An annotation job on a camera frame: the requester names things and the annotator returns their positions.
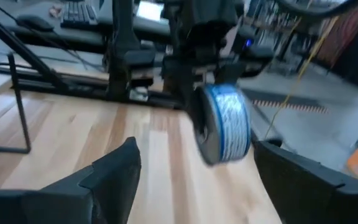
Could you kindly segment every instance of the striped floor mark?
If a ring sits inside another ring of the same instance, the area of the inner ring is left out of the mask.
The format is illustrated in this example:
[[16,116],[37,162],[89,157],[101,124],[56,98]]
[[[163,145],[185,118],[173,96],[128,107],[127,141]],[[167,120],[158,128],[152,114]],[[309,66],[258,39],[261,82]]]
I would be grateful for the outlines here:
[[[257,105],[257,106],[266,106],[266,107],[273,107],[273,108],[279,108],[281,106],[280,102],[264,101],[264,100],[254,100],[253,104]],[[287,103],[283,108],[291,109],[291,110],[298,110],[298,111],[305,111],[305,112],[321,113],[321,114],[328,113],[327,108],[322,107],[322,106],[294,105],[291,103]]]

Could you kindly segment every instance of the keyboard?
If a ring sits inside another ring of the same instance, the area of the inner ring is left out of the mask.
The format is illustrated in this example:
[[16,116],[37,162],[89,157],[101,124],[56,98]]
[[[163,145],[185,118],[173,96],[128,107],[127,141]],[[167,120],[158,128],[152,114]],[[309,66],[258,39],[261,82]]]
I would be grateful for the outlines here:
[[60,27],[95,30],[97,26],[96,14],[90,3],[71,1],[65,3]]

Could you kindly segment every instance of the yellow cable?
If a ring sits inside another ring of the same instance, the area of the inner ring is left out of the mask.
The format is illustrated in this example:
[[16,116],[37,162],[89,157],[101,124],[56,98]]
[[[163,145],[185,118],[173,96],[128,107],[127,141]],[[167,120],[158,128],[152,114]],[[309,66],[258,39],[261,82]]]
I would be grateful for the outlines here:
[[285,98],[284,102],[280,105],[279,109],[276,111],[276,113],[273,115],[273,119],[270,122],[270,125],[266,131],[265,134],[265,138],[267,138],[267,135],[269,134],[270,129],[273,126],[273,123],[276,119],[276,116],[278,115],[278,113],[281,111],[281,109],[284,108],[285,105],[287,105],[288,100],[290,99],[290,97],[292,96],[292,94],[294,94],[295,90],[298,88],[298,85],[301,81],[301,78],[303,76],[303,74],[306,71],[307,66],[309,65],[311,59],[317,54],[317,51],[319,50],[319,48],[321,47],[321,44],[323,43],[323,41],[325,40],[325,38],[328,36],[329,32],[331,31],[331,29],[333,28],[335,22],[338,20],[338,16],[335,17],[329,24],[329,26],[327,27],[327,29],[324,31],[324,33],[322,34],[322,36],[320,37],[320,39],[314,44],[313,49],[310,53],[310,56],[308,58],[308,60],[306,61],[306,63],[304,63],[301,67],[301,70],[299,71],[299,75],[298,78],[296,79],[296,83],[291,87],[291,91],[290,93],[287,95],[287,97]]

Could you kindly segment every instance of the concrete floor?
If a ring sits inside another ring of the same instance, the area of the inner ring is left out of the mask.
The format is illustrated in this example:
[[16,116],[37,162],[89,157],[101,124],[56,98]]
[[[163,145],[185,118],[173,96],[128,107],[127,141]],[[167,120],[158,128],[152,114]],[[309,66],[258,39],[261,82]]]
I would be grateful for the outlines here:
[[[34,2],[36,1],[25,0],[15,3],[0,0],[0,5],[12,13]],[[36,46],[29,46],[29,48],[37,55],[49,57],[57,55],[56,57],[60,59],[79,62],[62,50]],[[0,41],[0,50],[8,49]],[[79,54],[92,63],[101,63],[101,55],[85,52]],[[0,55],[0,61],[4,58],[5,56]],[[45,61],[49,65],[62,63],[56,60]],[[264,72],[257,78],[241,80],[239,84],[255,90],[286,94],[294,82],[295,77]],[[352,145],[358,140],[358,88],[342,82],[332,74],[326,75],[325,71],[317,66],[310,65],[295,95],[318,100],[329,109],[329,114],[282,110],[269,136],[279,134],[285,139],[285,148],[334,170],[344,170],[345,163],[353,152]],[[264,136],[277,109],[256,107],[251,110],[253,128],[259,136]]]

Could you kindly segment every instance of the blue light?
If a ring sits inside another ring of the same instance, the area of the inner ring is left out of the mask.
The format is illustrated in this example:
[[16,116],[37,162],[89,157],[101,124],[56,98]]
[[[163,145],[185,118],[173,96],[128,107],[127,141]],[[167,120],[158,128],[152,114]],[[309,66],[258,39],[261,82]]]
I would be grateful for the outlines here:
[[252,40],[247,39],[246,43],[242,46],[242,50],[245,50],[246,48],[250,47],[252,45]]
[[252,45],[252,41],[251,41],[251,40],[247,40],[246,46],[249,47],[249,46],[251,46],[251,45]]

